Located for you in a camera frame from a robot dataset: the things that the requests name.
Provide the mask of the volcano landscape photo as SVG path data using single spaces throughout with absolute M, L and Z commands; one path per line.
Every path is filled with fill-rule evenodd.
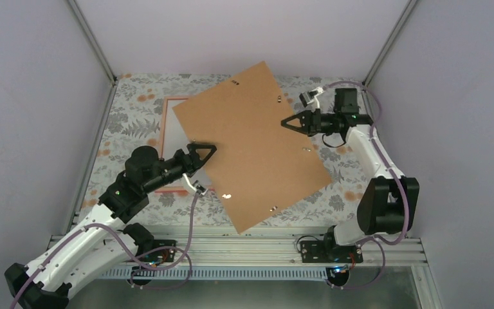
M 182 129 L 173 108 L 186 101 L 188 98 L 189 97 L 167 97 L 164 101 L 165 112 L 162 114 L 161 121 L 161 124 L 163 125 L 163 135 L 161 137 L 161 151 L 159 151 L 159 154 L 164 159 L 171 158 L 178 149 L 182 149 L 184 152 L 187 152 L 186 145 L 190 143 L 190 140 L 187 138 L 184 130 Z M 192 181 L 199 181 L 201 185 L 210 188 L 211 181 L 203 169 L 198 171 L 191 179 Z M 160 192 L 183 191 L 186 192 L 186 189 L 183 188 L 180 180 L 165 186 L 163 189 L 160 189 Z

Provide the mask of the pink wooden picture frame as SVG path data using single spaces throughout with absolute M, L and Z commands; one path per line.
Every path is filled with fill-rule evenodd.
M 160 158 L 166 160 L 172 158 L 178 149 L 182 149 L 184 152 L 187 151 L 186 145 L 189 143 L 189 140 L 172 108 L 189 98 L 190 96 L 175 96 L 165 97 L 163 100 L 160 139 L 159 146 L 157 147 Z

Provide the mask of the brown backing board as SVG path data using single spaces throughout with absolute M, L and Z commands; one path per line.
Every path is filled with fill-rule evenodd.
M 293 109 L 265 62 L 173 111 L 189 140 L 216 146 L 204 170 L 238 233 L 332 182 L 311 140 L 281 126 Z

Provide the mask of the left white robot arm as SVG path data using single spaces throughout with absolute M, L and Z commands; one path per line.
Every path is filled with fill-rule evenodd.
M 125 169 L 73 229 L 28 264 L 6 269 L 12 305 L 65 308 L 84 286 L 119 263 L 132 261 L 139 270 L 164 271 L 189 260 L 186 248 L 155 240 L 133 218 L 148 205 L 149 193 L 176 180 L 194 198 L 204 196 L 207 189 L 191 177 L 216 151 L 212 144 L 191 143 L 166 160 L 154 147 L 136 148 Z

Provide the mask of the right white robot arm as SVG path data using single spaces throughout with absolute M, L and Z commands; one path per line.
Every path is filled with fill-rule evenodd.
M 387 245 L 401 242 L 412 226 L 419 182 L 397 168 L 379 140 L 374 120 L 360 111 L 355 88 L 336 88 L 330 113 L 322 112 L 319 96 L 323 87 L 300 94 L 306 108 L 282 120 L 287 129 L 306 136 L 339 134 L 355 153 L 369 182 L 356 214 L 335 225 L 325 235 L 322 252 L 331 262 L 347 254 L 347 247 L 360 247 L 368 239 Z

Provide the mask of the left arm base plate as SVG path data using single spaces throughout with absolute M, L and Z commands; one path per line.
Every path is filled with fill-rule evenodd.
M 173 259 L 169 257 L 169 251 L 167 249 L 146 254 L 149 249 L 139 250 L 139 246 L 135 243 L 125 244 L 126 247 L 136 256 L 136 258 L 142 262 L 161 264 L 173 261 Z M 126 263 L 132 261 L 131 257 L 124 251 L 124 248 L 117 242 L 108 241 L 102 249 L 104 250 L 104 253 L 106 253 L 114 262 Z

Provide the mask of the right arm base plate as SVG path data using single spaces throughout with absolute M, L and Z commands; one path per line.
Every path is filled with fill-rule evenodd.
M 363 263 L 362 251 L 353 246 L 339 246 L 334 241 L 301 240 L 300 255 L 303 263 Z

